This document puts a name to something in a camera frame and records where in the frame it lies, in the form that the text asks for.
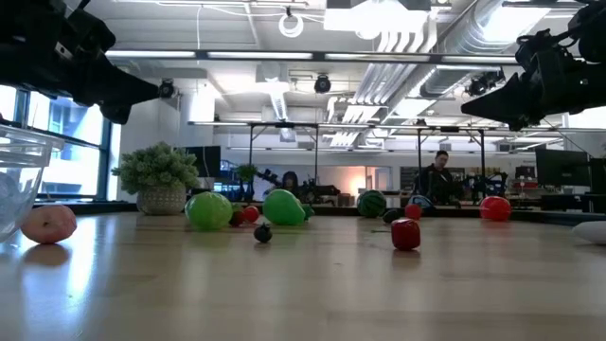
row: clear plastic bowl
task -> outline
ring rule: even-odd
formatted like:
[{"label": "clear plastic bowl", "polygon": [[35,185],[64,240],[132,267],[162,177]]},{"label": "clear plastic bowl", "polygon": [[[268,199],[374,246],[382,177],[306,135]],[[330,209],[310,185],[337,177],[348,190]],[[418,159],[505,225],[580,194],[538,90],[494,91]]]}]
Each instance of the clear plastic bowl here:
[{"label": "clear plastic bowl", "polygon": [[34,205],[52,152],[63,149],[54,136],[0,125],[0,242],[17,229]]}]

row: glass panel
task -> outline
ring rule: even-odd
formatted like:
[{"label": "glass panel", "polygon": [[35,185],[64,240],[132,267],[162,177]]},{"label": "glass panel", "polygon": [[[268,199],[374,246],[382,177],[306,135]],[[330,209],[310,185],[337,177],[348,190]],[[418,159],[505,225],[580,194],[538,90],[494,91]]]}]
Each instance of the glass panel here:
[{"label": "glass panel", "polygon": [[96,195],[99,150],[65,144],[52,154],[40,193]]},{"label": "glass panel", "polygon": [[6,120],[15,119],[15,98],[17,90],[9,86],[0,85],[0,114]]},{"label": "glass panel", "polygon": [[49,99],[32,92],[27,124],[49,132],[100,144],[103,115],[98,106],[82,107],[71,99]]}]

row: black shirt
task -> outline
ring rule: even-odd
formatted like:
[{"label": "black shirt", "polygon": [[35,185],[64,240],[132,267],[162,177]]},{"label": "black shirt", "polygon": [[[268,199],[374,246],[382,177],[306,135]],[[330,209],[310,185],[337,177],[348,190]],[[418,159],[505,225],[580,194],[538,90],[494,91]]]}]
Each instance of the black shirt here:
[{"label": "black shirt", "polygon": [[453,176],[447,169],[438,170],[432,164],[420,173],[419,194],[432,202],[446,203],[451,195],[452,183]]}]

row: desk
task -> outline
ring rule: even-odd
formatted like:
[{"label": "desk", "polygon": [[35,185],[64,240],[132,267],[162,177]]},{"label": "desk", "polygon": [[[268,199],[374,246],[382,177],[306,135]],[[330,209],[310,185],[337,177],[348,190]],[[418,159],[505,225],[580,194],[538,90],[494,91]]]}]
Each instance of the desk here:
[{"label": "desk", "polygon": [[541,196],[541,210],[579,209],[606,213],[606,194],[547,194]]}]

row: plant pot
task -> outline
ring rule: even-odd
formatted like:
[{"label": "plant pot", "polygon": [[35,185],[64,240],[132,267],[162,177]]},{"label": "plant pot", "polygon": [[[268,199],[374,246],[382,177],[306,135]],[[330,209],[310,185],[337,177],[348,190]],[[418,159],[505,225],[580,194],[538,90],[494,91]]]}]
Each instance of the plant pot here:
[{"label": "plant pot", "polygon": [[186,206],[186,189],[147,188],[139,191],[136,207],[147,215],[177,215]]},{"label": "plant pot", "polygon": [[248,204],[253,202],[253,198],[255,197],[255,190],[253,189],[253,183],[248,183],[248,188],[246,189],[246,193],[244,193],[244,201]]}]

